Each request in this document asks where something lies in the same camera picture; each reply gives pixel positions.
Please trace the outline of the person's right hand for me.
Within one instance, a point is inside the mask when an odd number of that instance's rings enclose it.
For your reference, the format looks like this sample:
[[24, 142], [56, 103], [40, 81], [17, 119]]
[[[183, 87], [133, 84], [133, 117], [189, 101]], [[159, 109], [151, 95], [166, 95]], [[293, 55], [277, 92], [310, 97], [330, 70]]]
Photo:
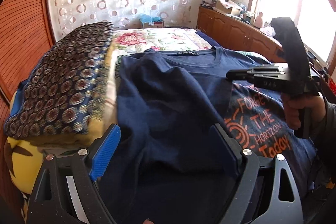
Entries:
[[293, 130], [301, 127], [299, 120], [299, 110], [301, 109], [308, 108], [311, 110], [310, 120], [312, 125], [321, 122], [326, 115], [325, 102], [321, 93], [319, 93], [319, 96], [305, 94], [297, 98], [291, 98], [288, 94], [282, 94], [281, 99], [286, 123]]

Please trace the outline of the person's left hand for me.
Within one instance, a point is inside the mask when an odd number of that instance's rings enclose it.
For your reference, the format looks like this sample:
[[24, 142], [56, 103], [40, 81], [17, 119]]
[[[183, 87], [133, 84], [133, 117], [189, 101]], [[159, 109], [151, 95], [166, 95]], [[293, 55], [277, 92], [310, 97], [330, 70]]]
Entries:
[[150, 219], [146, 219], [143, 224], [154, 224]]

